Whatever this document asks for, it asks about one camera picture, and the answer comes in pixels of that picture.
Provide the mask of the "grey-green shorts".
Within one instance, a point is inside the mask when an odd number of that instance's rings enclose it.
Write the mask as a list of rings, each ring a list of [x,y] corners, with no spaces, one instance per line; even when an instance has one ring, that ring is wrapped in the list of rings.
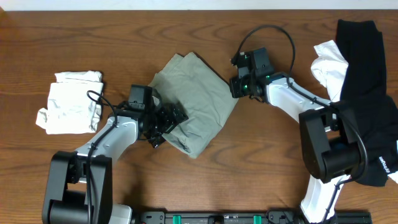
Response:
[[[163,137],[192,159],[223,129],[238,102],[228,84],[193,52],[174,54],[149,86],[158,91],[164,103],[181,105],[188,116]]]

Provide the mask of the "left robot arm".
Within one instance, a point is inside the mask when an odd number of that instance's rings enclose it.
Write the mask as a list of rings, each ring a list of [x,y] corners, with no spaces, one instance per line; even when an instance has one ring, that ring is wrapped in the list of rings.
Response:
[[[53,155],[43,223],[134,223],[132,208],[113,202],[113,165],[136,141],[157,147],[163,134],[186,120],[180,105],[171,103],[141,110],[119,106],[86,144]]]

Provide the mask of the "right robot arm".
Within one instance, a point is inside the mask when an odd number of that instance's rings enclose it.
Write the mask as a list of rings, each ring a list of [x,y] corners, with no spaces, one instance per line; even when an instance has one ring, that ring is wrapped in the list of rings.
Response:
[[[339,217],[335,212],[342,187],[360,178],[368,166],[352,109],[314,95],[289,73],[276,72],[265,48],[238,50],[231,63],[238,69],[229,81],[233,98],[248,96],[274,106],[299,124],[302,158],[310,179],[295,222],[359,222],[356,215]]]

